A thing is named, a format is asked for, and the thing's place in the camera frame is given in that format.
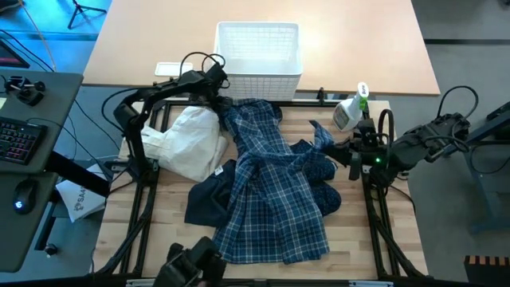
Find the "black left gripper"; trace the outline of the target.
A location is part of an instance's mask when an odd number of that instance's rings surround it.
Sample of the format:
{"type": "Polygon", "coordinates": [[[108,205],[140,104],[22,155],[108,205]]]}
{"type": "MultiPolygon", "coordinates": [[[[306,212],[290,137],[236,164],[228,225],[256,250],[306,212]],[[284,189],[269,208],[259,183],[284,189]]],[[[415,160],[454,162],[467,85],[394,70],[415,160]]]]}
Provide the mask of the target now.
{"type": "MultiPolygon", "coordinates": [[[[228,76],[224,71],[224,66],[220,64],[212,65],[204,72],[204,80],[198,90],[198,94],[204,97],[207,102],[213,102],[218,97],[219,90],[223,88],[223,82],[228,80],[228,76]]],[[[234,106],[234,100],[225,98],[217,102],[217,114],[219,118],[226,116],[230,109],[234,106]]]]}

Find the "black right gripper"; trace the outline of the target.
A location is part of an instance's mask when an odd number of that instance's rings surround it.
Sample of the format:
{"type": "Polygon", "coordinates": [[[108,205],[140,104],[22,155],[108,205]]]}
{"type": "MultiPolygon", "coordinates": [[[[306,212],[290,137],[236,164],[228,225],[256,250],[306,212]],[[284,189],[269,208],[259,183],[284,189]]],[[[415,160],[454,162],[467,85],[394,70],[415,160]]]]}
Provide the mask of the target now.
{"type": "Polygon", "coordinates": [[[393,120],[390,131],[385,133],[384,118],[375,125],[372,118],[360,120],[355,126],[353,136],[334,143],[324,153],[344,167],[351,166],[348,178],[357,180],[362,165],[372,166],[369,171],[372,180],[389,180],[390,146],[393,143],[393,120]]]}

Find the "navy dotted garment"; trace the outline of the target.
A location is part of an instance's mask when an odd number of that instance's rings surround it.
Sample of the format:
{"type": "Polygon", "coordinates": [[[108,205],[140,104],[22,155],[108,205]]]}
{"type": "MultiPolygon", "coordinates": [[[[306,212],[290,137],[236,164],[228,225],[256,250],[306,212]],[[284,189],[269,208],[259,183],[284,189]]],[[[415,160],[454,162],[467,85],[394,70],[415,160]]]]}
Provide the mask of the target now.
{"type": "Polygon", "coordinates": [[[328,184],[335,178],[337,169],[336,163],[320,154],[315,160],[304,163],[299,170],[306,178],[314,203],[323,217],[336,212],[342,202],[339,192],[328,184]]]}

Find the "blue plaid shirt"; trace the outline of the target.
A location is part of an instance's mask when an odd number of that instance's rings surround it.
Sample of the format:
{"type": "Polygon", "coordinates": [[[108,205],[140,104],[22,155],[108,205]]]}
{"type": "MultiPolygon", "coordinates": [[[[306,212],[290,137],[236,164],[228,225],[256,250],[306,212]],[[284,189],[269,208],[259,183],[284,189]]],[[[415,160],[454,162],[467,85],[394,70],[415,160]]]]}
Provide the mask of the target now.
{"type": "Polygon", "coordinates": [[[319,260],[329,246],[323,216],[300,167],[315,160],[332,135],[314,123],[315,143],[303,153],[291,150],[279,125],[281,109],[260,99],[235,100],[221,118],[237,147],[228,222],[214,243],[232,264],[319,260]]]}

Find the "white plastic laundry basket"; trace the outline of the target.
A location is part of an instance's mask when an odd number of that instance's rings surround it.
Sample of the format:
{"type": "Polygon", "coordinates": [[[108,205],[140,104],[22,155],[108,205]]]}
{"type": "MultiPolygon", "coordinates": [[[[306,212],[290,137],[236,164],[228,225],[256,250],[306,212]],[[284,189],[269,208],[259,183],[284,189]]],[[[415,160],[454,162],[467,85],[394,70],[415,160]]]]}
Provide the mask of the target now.
{"type": "Polygon", "coordinates": [[[220,22],[214,52],[226,60],[227,88],[234,99],[293,99],[303,72],[300,29],[291,22],[220,22]]]}

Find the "white spray bottle green trigger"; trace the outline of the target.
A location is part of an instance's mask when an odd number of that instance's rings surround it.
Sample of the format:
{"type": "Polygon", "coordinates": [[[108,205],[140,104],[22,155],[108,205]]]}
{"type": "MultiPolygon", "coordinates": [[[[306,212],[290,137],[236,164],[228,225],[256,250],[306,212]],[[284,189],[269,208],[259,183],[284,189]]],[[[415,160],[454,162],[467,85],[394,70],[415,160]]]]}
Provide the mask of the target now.
{"type": "Polygon", "coordinates": [[[353,129],[363,117],[370,90],[365,82],[359,82],[353,98],[339,102],[333,113],[333,123],[341,131],[353,129]]]}

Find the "small white rectangular tray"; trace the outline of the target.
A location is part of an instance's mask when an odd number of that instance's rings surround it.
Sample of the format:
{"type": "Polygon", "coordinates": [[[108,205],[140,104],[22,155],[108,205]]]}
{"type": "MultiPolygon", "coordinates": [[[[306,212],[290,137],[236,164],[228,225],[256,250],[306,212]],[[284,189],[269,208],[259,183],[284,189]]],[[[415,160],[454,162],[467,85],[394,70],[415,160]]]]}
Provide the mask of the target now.
{"type": "Polygon", "coordinates": [[[181,64],[180,62],[159,62],[155,67],[156,77],[178,77],[181,73],[185,73],[194,68],[190,62],[181,64]]]}

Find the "tan wooden desk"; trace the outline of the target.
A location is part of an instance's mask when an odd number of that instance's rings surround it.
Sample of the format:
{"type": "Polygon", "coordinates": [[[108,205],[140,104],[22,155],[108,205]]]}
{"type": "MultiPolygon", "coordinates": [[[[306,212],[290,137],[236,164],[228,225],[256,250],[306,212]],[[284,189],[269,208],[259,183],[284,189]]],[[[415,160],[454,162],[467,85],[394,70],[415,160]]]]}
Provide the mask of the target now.
{"type": "Polygon", "coordinates": [[[84,83],[150,85],[159,62],[212,52],[219,22],[296,23],[301,91],[440,92],[410,0],[112,0],[84,83]]]}

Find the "black bulky device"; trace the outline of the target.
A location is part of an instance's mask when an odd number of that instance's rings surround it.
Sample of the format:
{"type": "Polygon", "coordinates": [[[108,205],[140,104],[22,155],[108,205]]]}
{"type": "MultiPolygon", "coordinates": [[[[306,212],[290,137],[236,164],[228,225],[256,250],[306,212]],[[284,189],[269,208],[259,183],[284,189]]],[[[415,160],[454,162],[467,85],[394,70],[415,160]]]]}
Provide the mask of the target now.
{"type": "Polygon", "coordinates": [[[191,249],[173,243],[153,287],[218,287],[225,270],[226,261],[210,238],[200,238],[191,249]]]}

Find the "black box with wooden stripes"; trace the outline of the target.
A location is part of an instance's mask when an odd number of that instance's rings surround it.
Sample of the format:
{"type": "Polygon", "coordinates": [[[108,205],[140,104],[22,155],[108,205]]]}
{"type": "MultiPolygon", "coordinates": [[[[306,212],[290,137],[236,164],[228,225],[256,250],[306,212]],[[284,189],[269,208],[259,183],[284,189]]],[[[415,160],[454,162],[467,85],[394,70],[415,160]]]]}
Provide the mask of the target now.
{"type": "Polygon", "coordinates": [[[488,287],[510,287],[510,258],[468,255],[464,261],[468,282],[488,287]]]}

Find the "black desk clamp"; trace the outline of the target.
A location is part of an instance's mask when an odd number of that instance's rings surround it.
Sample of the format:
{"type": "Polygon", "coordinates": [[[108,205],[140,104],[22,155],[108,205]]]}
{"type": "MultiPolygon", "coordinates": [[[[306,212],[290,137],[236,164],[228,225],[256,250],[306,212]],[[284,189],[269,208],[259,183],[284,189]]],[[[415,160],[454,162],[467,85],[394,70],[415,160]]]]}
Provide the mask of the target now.
{"type": "Polygon", "coordinates": [[[5,80],[4,89],[7,94],[13,93],[23,104],[33,107],[44,98],[46,86],[42,81],[31,82],[27,77],[11,76],[5,80]]]}

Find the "black backlit keyboard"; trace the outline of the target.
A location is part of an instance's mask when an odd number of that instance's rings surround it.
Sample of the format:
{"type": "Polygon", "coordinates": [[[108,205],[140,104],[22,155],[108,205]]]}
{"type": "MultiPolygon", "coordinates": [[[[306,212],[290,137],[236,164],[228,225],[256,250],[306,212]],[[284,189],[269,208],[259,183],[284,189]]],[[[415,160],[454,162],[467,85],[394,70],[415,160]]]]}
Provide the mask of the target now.
{"type": "Polygon", "coordinates": [[[0,161],[28,165],[46,132],[45,125],[0,117],[0,161]]]}

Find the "black computer mouse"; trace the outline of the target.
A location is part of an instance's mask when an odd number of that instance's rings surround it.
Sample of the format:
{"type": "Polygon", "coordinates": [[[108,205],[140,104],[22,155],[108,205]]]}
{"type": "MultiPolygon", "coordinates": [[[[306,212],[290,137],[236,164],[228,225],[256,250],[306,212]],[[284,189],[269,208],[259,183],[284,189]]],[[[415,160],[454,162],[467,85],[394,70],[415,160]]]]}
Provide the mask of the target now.
{"type": "Polygon", "coordinates": [[[14,189],[13,207],[18,214],[30,213],[36,204],[38,182],[35,179],[25,179],[14,189]]]}

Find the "dark tablet screen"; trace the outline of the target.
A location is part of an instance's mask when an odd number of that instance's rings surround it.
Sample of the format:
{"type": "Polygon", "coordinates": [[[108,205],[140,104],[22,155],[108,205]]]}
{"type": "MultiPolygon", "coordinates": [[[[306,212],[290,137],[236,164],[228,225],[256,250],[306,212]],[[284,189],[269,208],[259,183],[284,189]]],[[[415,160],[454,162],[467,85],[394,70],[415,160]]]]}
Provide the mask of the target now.
{"type": "Polygon", "coordinates": [[[28,69],[30,64],[15,53],[14,50],[0,38],[0,66],[28,69]]]}

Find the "black aluminium table frame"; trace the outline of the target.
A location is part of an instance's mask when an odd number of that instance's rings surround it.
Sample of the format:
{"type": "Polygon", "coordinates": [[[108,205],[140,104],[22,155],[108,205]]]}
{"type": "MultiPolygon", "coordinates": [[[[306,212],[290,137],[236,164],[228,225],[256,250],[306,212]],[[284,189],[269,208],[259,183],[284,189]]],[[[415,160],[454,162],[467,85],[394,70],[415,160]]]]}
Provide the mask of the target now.
{"type": "MultiPolygon", "coordinates": [[[[373,194],[372,212],[369,218],[367,200],[362,182],[351,181],[349,171],[339,167],[330,181],[341,195],[340,209],[324,219],[330,251],[318,261],[304,261],[285,265],[283,263],[228,265],[226,279],[282,279],[282,280],[370,280],[378,276],[372,241],[379,240],[379,256],[387,274],[405,272],[388,249],[378,230],[385,226],[396,244],[415,269],[427,274],[427,266],[418,232],[418,224],[409,188],[398,179],[388,192],[373,194]]],[[[193,246],[201,237],[214,234],[214,228],[196,226],[184,222],[189,190],[194,181],[173,172],[161,170],[155,192],[155,205],[148,232],[141,233],[126,253],[127,269],[132,271],[137,261],[143,263],[142,277],[154,277],[160,270],[170,245],[178,242],[185,247],[193,246]]],[[[101,223],[91,268],[95,271],[105,267],[119,249],[128,234],[129,222],[141,215],[149,191],[138,192],[129,175],[121,175],[114,184],[101,223]]]]}

